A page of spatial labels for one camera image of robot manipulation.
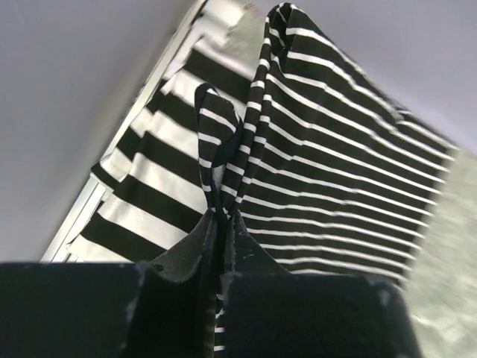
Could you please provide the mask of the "thin striped tank top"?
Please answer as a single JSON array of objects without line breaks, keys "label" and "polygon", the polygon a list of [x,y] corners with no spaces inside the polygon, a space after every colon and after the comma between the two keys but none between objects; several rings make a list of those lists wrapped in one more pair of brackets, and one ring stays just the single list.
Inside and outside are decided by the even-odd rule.
[{"label": "thin striped tank top", "polygon": [[195,92],[200,180],[230,220],[292,274],[372,274],[398,290],[420,250],[452,144],[390,100],[294,4],[265,19],[243,115]]}]

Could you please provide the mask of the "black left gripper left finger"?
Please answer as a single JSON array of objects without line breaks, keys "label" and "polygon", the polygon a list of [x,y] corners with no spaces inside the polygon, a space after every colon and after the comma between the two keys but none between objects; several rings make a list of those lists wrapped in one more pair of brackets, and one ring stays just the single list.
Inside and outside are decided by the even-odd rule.
[{"label": "black left gripper left finger", "polygon": [[3,357],[211,357],[217,221],[142,263],[1,265]]}]

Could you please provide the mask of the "wide striped tank top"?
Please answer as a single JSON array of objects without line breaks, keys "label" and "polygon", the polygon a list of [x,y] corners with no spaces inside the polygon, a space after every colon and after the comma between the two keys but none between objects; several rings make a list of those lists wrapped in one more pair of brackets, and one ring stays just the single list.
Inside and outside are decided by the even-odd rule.
[{"label": "wide striped tank top", "polygon": [[206,46],[172,63],[117,146],[93,166],[106,191],[69,253],[84,262],[152,260],[186,236],[206,211],[195,90],[206,82],[243,111],[253,75]]}]

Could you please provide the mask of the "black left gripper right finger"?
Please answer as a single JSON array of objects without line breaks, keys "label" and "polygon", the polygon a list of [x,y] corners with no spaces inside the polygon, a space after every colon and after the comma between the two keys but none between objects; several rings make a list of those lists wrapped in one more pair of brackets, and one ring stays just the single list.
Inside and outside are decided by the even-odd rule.
[{"label": "black left gripper right finger", "polygon": [[372,274],[292,274],[240,215],[224,252],[228,357],[420,357],[400,291]]}]

